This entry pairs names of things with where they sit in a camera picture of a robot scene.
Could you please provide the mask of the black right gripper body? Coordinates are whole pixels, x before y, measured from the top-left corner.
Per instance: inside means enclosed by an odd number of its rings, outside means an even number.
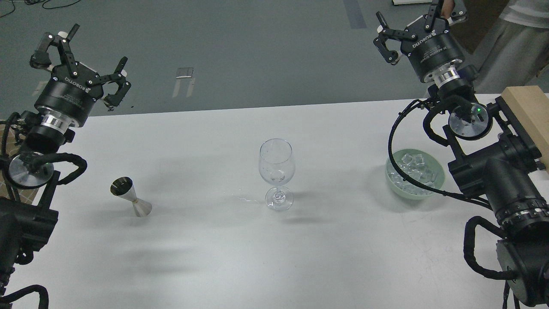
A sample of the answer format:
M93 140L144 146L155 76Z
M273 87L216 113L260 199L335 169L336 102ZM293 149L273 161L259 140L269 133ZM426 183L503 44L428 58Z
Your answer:
M433 72L445 65L459 67L465 57L457 41L449 32L449 22L441 17L432 20L429 29L424 27L426 16L420 16L408 24L404 31L414 34L414 40L402 41L402 53L406 55L420 82L433 81Z

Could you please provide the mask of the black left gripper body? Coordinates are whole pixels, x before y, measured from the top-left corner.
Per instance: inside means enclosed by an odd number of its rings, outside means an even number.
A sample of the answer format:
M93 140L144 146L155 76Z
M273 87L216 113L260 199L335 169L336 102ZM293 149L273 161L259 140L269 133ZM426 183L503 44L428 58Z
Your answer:
M98 72L84 63L77 63L77 76L65 65L52 68L51 78L37 98L34 107L42 114L46 111L56 111L71 118L71 126L82 127L95 101L103 96L100 84L90 85L88 81L96 78Z

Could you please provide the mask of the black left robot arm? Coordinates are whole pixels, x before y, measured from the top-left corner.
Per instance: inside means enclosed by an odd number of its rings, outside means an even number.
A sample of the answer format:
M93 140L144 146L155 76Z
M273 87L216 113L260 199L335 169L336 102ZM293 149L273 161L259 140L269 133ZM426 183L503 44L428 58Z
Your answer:
M15 265L33 261L35 252L49 241L58 211L50 205L57 187L81 176L87 162L71 153L60 153L74 139L99 100L108 111L119 106L131 88L122 57L111 74L100 75L75 59L70 43L79 25L68 33L45 33L30 57L30 66L50 73L37 98L35 112L12 113L1 136L1 176L6 197L1 198L1 307L37 293L39 308L49 307L44 286L30 285L6 294Z

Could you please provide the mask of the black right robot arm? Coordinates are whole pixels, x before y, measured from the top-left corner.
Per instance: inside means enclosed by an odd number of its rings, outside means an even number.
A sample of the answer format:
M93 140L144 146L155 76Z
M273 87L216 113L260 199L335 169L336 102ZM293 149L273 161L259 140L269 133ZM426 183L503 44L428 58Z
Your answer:
M534 99L519 103L508 88L494 103L480 104L473 81L479 75L450 33L453 23L467 20L461 0L449 17L442 16L442 0L434 0L426 14L403 30L389 27L381 12L373 44L384 60L395 65L409 59L420 82L431 82L427 99L415 99L398 114L388 140L389 161L396 172L418 188L470 202L491 210L497 224L480 216L465 224L463 255L476 273L503 280L504 301L513 293L514 307L548 303L548 203L529 177L548 167L545 117L533 115ZM420 184L400 169L392 141L400 122L414 109L425 108L423 130L434 142L451 147L449 162L459 193Z

